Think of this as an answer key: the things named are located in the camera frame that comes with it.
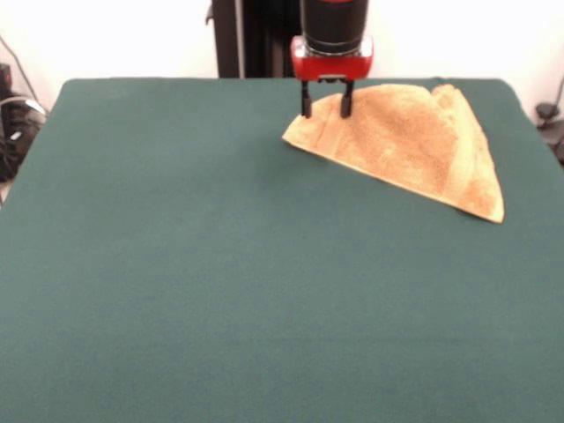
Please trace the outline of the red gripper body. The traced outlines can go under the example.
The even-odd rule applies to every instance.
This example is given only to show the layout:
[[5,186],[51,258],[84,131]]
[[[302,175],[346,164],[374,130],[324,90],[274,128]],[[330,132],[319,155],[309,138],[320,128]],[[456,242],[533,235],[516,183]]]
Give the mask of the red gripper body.
[[294,36],[290,47],[294,76],[301,81],[322,79],[359,80],[367,77],[374,58],[374,41],[365,35],[351,54],[327,56],[315,53],[301,35]]

